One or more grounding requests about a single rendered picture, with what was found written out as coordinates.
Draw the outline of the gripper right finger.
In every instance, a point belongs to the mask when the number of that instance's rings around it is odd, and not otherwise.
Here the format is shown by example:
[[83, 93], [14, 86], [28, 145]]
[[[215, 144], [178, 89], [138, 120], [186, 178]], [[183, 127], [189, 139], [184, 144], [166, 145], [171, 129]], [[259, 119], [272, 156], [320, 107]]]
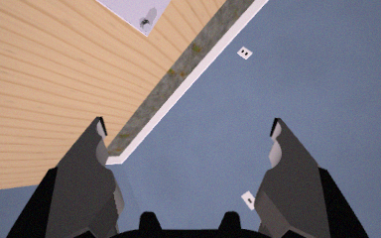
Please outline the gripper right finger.
[[369, 238], [332, 179], [281, 118], [254, 208], [258, 232], [271, 238]]

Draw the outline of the grey metal fixture plate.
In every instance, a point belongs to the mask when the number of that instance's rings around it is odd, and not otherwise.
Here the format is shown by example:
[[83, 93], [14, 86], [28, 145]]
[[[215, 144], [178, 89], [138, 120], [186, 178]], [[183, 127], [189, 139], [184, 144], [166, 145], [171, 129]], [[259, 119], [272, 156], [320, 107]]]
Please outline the grey metal fixture plate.
[[[96, 0], [146, 37], [150, 34], [171, 0]], [[141, 29], [143, 21], [149, 21], [151, 30]]]

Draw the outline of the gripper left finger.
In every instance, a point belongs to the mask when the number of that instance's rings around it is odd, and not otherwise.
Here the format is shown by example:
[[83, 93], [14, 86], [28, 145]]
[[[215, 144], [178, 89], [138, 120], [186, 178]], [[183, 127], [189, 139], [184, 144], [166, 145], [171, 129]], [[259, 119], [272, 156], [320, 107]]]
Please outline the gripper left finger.
[[6, 238], [110, 238], [124, 200], [97, 116], [58, 164], [47, 171]]

